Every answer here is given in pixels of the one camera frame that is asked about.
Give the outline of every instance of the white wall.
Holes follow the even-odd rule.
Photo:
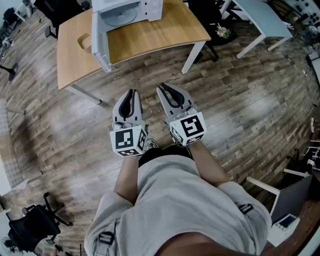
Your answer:
[[[13,7],[13,9],[16,10],[21,3],[22,0],[0,0],[0,28],[4,23],[5,11],[11,7]]]
[[[0,196],[3,196],[10,191],[11,191],[11,186],[9,184],[4,166],[2,163],[0,163]]]

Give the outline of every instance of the shoe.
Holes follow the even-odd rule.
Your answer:
[[[146,141],[146,148],[149,150],[149,149],[158,149],[159,146],[158,144],[153,140],[153,139],[148,139]]]

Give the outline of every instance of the wooden floor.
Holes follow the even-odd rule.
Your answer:
[[[204,57],[186,75],[181,69],[192,46],[166,49],[125,61],[113,72],[103,71],[79,85],[101,98],[103,105],[63,90],[57,84],[57,41],[45,38],[49,21],[32,16],[12,36],[14,46],[1,63],[18,63],[18,74],[0,73],[0,96],[26,115],[10,115],[17,159],[25,177],[44,174],[24,191],[2,198],[10,216],[21,216],[22,207],[43,204],[50,192],[64,203],[62,216],[74,225],[61,227],[64,249],[79,255],[79,244],[91,224],[100,198],[113,189],[122,159],[112,152],[109,132],[112,109],[128,89],[140,92],[149,137],[161,146],[172,143],[164,125],[165,113],[156,94],[161,82],[186,89],[203,112],[207,135],[203,142],[227,171],[241,183],[250,175],[269,181],[286,166],[294,148],[303,149],[310,135],[313,104],[319,103],[316,79],[305,61],[302,43],[295,38],[268,52],[277,39],[265,40],[243,58],[236,54],[258,37],[254,25],[236,23],[239,37],[217,47],[218,62],[205,47]]]

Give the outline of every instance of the white microwave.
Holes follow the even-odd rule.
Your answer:
[[[163,0],[92,0],[92,55],[105,72],[111,71],[107,32],[122,26],[160,20]]]

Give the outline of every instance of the white table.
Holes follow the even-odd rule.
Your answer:
[[[252,21],[261,33],[257,39],[250,43],[236,56],[238,59],[249,52],[257,44],[262,42],[265,38],[282,38],[279,42],[268,48],[268,51],[271,51],[293,37],[289,29],[287,29],[286,25],[271,9],[271,7],[267,3],[259,0],[225,0],[220,10],[221,14],[225,12],[231,1],[233,1],[244,12],[244,14]]]
[[[32,7],[34,7],[35,1],[36,0],[31,0],[30,1],[30,4],[31,4]],[[30,18],[31,15],[32,15],[32,9],[30,7],[26,7],[23,2],[16,8],[14,14],[17,15],[18,18],[21,19],[23,22],[26,22],[26,19],[22,15],[20,15],[19,12],[23,12],[24,14],[27,15],[28,18]]]

